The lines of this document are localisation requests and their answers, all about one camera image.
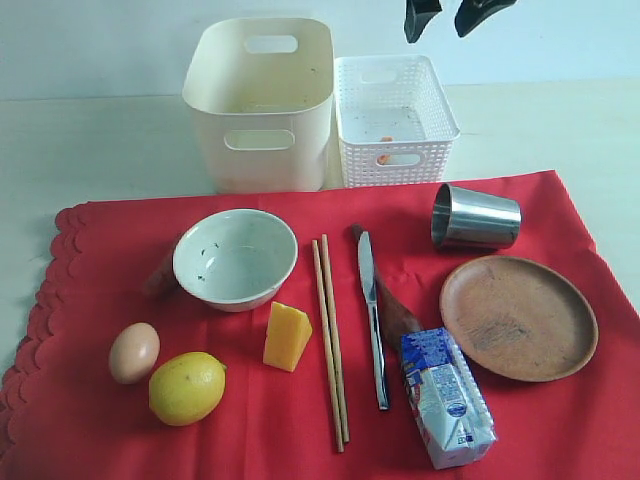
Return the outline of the fried chicken nugget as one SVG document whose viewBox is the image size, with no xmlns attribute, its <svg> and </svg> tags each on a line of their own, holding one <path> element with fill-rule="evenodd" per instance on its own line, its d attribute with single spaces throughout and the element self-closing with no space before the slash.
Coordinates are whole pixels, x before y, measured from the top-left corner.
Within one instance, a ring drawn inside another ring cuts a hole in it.
<svg viewBox="0 0 640 480">
<path fill-rule="evenodd" d="M 393 141 L 393 137 L 392 136 L 383 136 L 380 139 L 381 142 L 392 142 Z M 391 159 L 391 155 L 390 154 L 382 154 L 380 156 L 377 157 L 377 163 L 379 165 L 386 165 L 389 160 Z"/>
</svg>

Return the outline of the stainless steel cup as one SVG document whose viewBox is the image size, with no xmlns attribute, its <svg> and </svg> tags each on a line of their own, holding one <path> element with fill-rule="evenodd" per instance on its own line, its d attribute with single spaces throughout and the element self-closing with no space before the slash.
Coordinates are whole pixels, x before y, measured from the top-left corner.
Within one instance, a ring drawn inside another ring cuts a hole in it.
<svg viewBox="0 0 640 480">
<path fill-rule="evenodd" d="M 431 240 L 436 248 L 506 249 L 520 232 L 516 200 L 442 184 L 433 204 Z"/>
</svg>

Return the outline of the yellow cheese wedge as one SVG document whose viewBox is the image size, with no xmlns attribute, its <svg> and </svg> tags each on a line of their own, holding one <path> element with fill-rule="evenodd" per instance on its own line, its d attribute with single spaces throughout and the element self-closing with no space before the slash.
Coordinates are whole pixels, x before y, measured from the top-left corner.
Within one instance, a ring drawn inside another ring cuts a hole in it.
<svg viewBox="0 0 640 480">
<path fill-rule="evenodd" d="M 312 332 L 311 322 L 304 311 L 273 302 L 266 330 L 263 363 L 294 372 Z"/>
</svg>

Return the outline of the blue white milk carton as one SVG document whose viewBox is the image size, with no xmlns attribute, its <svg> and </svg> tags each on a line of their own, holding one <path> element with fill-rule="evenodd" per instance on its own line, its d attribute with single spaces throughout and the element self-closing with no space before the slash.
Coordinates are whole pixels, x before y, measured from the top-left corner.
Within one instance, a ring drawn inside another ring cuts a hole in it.
<svg viewBox="0 0 640 480">
<path fill-rule="evenodd" d="M 444 328 L 401 339 L 409 403 L 433 467 L 482 459 L 497 441 L 494 419 L 462 350 Z"/>
</svg>

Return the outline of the yellow lemon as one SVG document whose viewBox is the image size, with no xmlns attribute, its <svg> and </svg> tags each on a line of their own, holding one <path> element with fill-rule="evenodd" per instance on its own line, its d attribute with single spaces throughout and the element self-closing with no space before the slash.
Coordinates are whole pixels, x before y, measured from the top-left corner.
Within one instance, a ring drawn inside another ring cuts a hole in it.
<svg viewBox="0 0 640 480">
<path fill-rule="evenodd" d="M 150 410 L 169 426 L 200 421 L 221 401 L 226 369 L 206 352 L 187 352 L 168 360 L 149 380 Z"/>
</svg>

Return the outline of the white perforated plastic basket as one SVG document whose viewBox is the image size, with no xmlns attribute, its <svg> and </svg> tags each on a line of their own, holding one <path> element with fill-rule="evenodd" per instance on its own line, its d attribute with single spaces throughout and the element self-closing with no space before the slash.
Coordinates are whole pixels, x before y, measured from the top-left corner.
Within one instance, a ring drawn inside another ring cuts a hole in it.
<svg viewBox="0 0 640 480">
<path fill-rule="evenodd" d="M 340 57 L 334 93 L 347 187 L 441 180 L 460 129 L 428 57 Z M 391 155 L 386 165 L 377 163 L 382 154 Z"/>
</svg>

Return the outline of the cream plastic bin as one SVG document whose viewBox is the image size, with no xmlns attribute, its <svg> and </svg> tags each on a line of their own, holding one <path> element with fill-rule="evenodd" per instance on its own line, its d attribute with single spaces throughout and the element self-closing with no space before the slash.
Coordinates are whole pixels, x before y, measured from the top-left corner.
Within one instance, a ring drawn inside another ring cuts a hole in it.
<svg viewBox="0 0 640 480">
<path fill-rule="evenodd" d="M 309 18 L 236 18 L 201 35 L 182 98 L 219 193 L 317 191 L 334 88 L 330 29 Z"/>
</svg>

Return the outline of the silver table knife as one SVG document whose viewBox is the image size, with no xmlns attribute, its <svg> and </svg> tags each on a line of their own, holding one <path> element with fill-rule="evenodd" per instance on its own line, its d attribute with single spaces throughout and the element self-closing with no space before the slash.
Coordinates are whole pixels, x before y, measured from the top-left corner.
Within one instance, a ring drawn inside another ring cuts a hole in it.
<svg viewBox="0 0 640 480">
<path fill-rule="evenodd" d="M 386 362 L 378 314 L 375 265 L 370 236 L 367 231 L 362 231 L 360 233 L 357 250 L 361 287 L 369 316 L 373 374 L 377 403 L 378 408 L 381 411 L 387 411 L 390 409 L 391 402 L 387 385 Z"/>
</svg>

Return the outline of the dark wooden spoon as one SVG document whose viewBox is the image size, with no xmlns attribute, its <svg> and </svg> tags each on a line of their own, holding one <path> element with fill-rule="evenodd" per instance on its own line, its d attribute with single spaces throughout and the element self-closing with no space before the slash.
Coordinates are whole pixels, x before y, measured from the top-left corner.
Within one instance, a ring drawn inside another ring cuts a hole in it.
<svg viewBox="0 0 640 480">
<path fill-rule="evenodd" d="M 365 301 L 370 303 L 373 293 L 380 294 L 382 301 L 382 305 L 378 307 L 380 330 L 387 343 L 400 355 L 402 338 L 421 331 L 422 325 L 386 286 L 373 260 L 373 253 L 365 254 L 364 257 L 358 254 L 358 268 Z"/>
</svg>

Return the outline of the white ceramic bowl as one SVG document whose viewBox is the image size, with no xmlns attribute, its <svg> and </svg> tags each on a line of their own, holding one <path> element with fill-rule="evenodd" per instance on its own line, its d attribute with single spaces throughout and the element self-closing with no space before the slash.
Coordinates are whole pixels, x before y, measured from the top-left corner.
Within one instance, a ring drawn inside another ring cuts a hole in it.
<svg viewBox="0 0 640 480">
<path fill-rule="evenodd" d="M 193 225 L 172 256 L 178 284 L 224 312 L 243 312 L 271 300 L 292 273 L 298 241 L 288 224 L 257 209 L 231 209 Z"/>
</svg>

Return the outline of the brown wooden plate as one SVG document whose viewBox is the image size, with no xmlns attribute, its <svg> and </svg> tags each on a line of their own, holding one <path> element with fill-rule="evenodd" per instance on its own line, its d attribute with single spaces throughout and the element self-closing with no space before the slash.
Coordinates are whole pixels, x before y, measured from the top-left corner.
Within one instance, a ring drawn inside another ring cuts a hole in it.
<svg viewBox="0 0 640 480">
<path fill-rule="evenodd" d="M 439 298 L 444 326 L 487 370 L 524 382 L 570 376 L 593 357 L 599 328 L 584 295 L 532 260 L 492 255 L 464 263 Z"/>
</svg>

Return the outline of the red scalloped tablecloth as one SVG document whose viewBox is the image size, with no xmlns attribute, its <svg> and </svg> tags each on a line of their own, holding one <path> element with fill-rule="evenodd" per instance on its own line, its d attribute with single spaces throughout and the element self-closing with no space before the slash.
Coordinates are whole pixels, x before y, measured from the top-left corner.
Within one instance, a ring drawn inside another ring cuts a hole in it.
<svg viewBox="0 0 640 480">
<path fill-rule="evenodd" d="M 52 263 L 26 337 L 1 390 L 5 479 L 635 479 L 639 475 L 639 318 L 581 221 L 559 176 L 546 171 L 475 180 L 473 190 L 517 200 L 513 254 L 545 264 L 587 298 L 600 330 L 576 374 L 526 384 L 482 368 L 474 376 L 497 442 L 462 468 L 435 470 L 396 359 L 392 407 L 378 409 L 366 308 L 350 231 L 372 235 L 390 289 L 427 328 L 440 322 L 447 274 L 465 261 L 429 239 L 435 184 L 317 193 L 91 202 L 60 211 Z M 271 212 L 294 230 L 300 257 L 278 300 L 319 317 L 310 243 L 327 235 L 351 440 L 335 450 L 324 348 L 314 334 L 292 373 L 262 361 L 267 307 L 218 312 L 182 290 L 148 298 L 141 285 L 175 239 L 211 213 Z M 162 424 L 145 382 L 120 385 L 108 354 L 136 322 L 152 324 L 160 359 L 207 351 L 228 368 L 224 397 L 202 421 Z"/>
</svg>

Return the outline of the left wooden chopstick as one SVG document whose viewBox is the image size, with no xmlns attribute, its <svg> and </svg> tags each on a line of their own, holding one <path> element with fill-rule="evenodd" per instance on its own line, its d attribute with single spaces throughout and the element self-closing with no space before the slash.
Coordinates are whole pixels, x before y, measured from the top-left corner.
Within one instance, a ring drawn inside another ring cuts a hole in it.
<svg viewBox="0 0 640 480">
<path fill-rule="evenodd" d="M 335 376 L 331 336 L 329 331 L 329 318 L 328 318 L 327 305 L 326 305 L 323 271 L 321 267 L 319 245 L 317 240 L 312 241 L 312 252 L 313 252 L 313 260 L 314 260 L 315 276 L 316 276 L 317 295 L 318 295 L 318 303 L 319 303 L 319 309 L 320 309 L 322 338 L 323 338 L 327 378 L 328 378 L 328 385 L 329 385 L 329 395 L 331 400 L 336 449 L 338 453 L 343 453 L 344 439 L 343 439 L 343 431 L 342 431 L 342 417 L 341 417 L 338 393 L 337 393 L 337 383 L 336 383 L 336 376 Z"/>
</svg>

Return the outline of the brown egg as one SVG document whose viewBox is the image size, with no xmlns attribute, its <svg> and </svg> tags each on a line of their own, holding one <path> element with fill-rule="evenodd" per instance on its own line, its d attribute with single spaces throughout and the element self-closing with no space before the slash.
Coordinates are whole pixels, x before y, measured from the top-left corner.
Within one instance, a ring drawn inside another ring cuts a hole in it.
<svg viewBox="0 0 640 480">
<path fill-rule="evenodd" d="M 159 351 L 160 339 L 153 326 L 144 322 L 129 325 L 111 346 L 110 373 L 117 383 L 137 383 L 151 371 Z"/>
</svg>

